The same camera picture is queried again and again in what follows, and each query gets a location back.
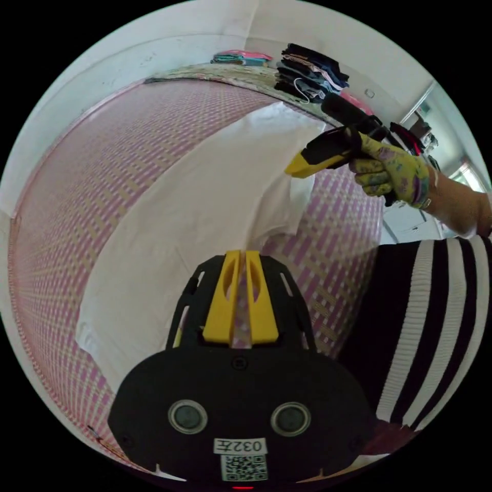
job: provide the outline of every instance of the camera lens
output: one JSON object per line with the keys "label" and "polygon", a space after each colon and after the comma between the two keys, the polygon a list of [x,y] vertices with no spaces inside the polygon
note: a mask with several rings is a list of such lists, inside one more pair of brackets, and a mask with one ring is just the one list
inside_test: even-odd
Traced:
{"label": "camera lens", "polygon": [[311,423],[309,410],[301,403],[289,402],[272,413],[272,429],[279,435],[294,437],[302,434]]}
{"label": "camera lens", "polygon": [[207,412],[196,401],[180,400],[168,413],[170,424],[183,434],[197,434],[207,425]]}

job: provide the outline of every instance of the floral glove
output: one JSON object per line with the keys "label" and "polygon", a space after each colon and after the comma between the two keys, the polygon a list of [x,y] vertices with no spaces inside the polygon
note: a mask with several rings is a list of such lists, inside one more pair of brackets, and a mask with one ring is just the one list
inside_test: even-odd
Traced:
{"label": "floral glove", "polygon": [[383,144],[360,133],[361,151],[372,159],[355,159],[350,169],[355,182],[369,196],[382,196],[394,190],[398,200],[421,208],[427,201],[429,169],[420,157]]}

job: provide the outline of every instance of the yellow plastic part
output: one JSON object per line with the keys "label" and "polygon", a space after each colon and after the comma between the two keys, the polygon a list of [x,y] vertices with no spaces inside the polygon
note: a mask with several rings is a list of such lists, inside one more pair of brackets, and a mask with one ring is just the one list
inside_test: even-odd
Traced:
{"label": "yellow plastic part", "polygon": [[232,345],[241,269],[241,251],[227,252],[203,329],[206,342]]}
{"label": "yellow plastic part", "polygon": [[[278,339],[278,328],[261,266],[260,254],[258,251],[246,251],[245,257],[251,343],[252,345],[274,343]],[[256,301],[253,287],[257,291]]]}
{"label": "yellow plastic part", "polygon": [[316,174],[319,171],[322,171],[323,169],[327,169],[339,164],[341,161],[345,159],[345,156],[348,153],[349,151],[344,152],[341,155],[335,155],[333,157],[330,157],[329,159],[324,160],[320,164],[311,165],[306,161],[306,159],[304,159],[304,157],[302,156],[302,152],[299,152],[291,160],[291,163],[286,167],[285,173],[289,174],[293,178],[304,179],[309,176],[312,176],[313,174]]}

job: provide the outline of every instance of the qr code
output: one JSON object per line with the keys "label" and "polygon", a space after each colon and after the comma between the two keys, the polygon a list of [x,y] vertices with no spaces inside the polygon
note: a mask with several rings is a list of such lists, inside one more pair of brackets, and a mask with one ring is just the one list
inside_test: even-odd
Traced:
{"label": "qr code", "polygon": [[222,480],[225,482],[256,482],[268,478],[265,455],[220,457]]}

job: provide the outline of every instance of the sticker label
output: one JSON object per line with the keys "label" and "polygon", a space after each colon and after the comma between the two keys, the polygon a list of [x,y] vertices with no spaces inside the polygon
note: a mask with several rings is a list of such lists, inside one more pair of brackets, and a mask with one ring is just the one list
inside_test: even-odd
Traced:
{"label": "sticker label", "polygon": [[258,482],[268,479],[267,457],[220,455],[220,469],[224,482]]}
{"label": "sticker label", "polygon": [[266,455],[267,443],[260,439],[214,439],[214,454],[228,456]]}

